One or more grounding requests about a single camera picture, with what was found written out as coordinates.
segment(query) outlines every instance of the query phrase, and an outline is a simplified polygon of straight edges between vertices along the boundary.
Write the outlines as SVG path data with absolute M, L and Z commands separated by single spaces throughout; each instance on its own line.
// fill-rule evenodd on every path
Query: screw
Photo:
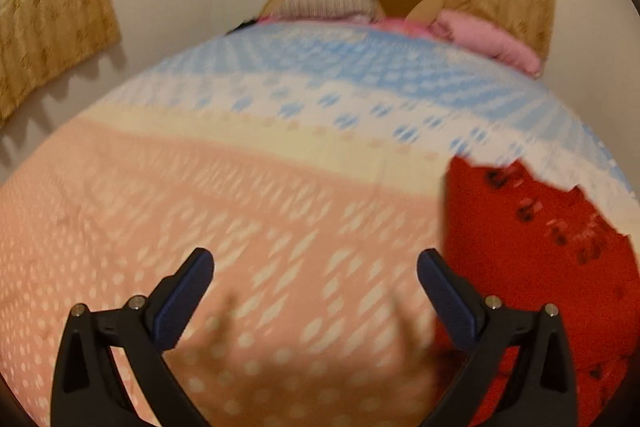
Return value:
M 129 299 L 127 305 L 132 310 L 139 310 L 146 303 L 146 297 L 144 295 L 136 295 Z
M 485 300 L 484 304 L 486 304 L 492 310 L 497 310 L 502 307 L 502 301 L 499 297 L 495 295 L 489 295 Z
M 545 306 L 545 312 L 549 317 L 555 317 L 560 313 L 560 310 L 558 309 L 558 306 L 549 302 L 549 304 Z
M 86 306 L 84 304 L 81 304 L 81 303 L 74 304 L 74 307 L 71 308 L 71 314 L 74 317 L 79 317 L 85 312 L 85 310 L 86 310 Z

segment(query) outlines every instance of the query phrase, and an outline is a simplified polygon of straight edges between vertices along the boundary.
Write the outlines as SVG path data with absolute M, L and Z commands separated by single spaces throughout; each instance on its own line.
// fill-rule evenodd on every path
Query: blue gripper pad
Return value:
M 213 256 L 196 248 L 178 271 L 165 277 L 149 296 L 145 322 L 160 351 L 173 349 L 213 280 Z
M 478 344 L 485 313 L 481 297 L 462 277 L 449 268 L 437 250 L 418 256 L 418 280 L 429 296 L 453 345 L 470 353 Z

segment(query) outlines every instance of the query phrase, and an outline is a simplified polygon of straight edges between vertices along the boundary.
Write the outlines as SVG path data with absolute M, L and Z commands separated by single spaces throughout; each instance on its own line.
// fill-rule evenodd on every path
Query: pillow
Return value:
M 388 17 L 380 19 L 379 22 L 373 24 L 372 27 L 415 39 L 434 39 L 433 32 L 428 26 L 401 18 Z
M 272 16 L 278 19 L 346 19 L 361 15 L 375 20 L 376 0 L 285 0 Z
M 455 10 L 442 10 L 431 31 L 472 52 L 495 58 L 530 76 L 539 76 L 542 61 L 524 42 L 494 23 Z

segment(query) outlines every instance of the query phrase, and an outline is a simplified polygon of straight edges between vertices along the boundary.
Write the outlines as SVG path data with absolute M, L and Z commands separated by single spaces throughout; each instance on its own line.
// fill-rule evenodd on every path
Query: bed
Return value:
M 426 22 L 440 2 L 381 6 Z M 214 283 L 166 359 L 212 425 L 416 425 L 433 373 L 410 362 L 434 315 L 415 256 L 440 243 L 455 154 L 521 157 L 551 184 L 579 184 L 640 241 L 640 207 L 606 147 L 542 84 L 494 61 L 318 22 L 255 25 L 167 58 L 0 188 L 7 410 L 28 425 L 17 400 L 47 425 L 75 302 L 122 306 L 205 247 Z M 624 391 L 602 425 L 627 425 Z

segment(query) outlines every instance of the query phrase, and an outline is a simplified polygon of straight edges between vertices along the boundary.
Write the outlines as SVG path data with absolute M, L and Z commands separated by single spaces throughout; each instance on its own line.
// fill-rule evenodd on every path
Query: pillowcase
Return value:
M 376 0 L 285 0 L 271 13 L 278 19 L 346 19 L 356 15 L 375 20 Z
M 530 76 L 539 76 L 542 61 L 536 52 L 498 25 L 456 10 L 442 10 L 430 25 L 441 39 L 494 58 Z

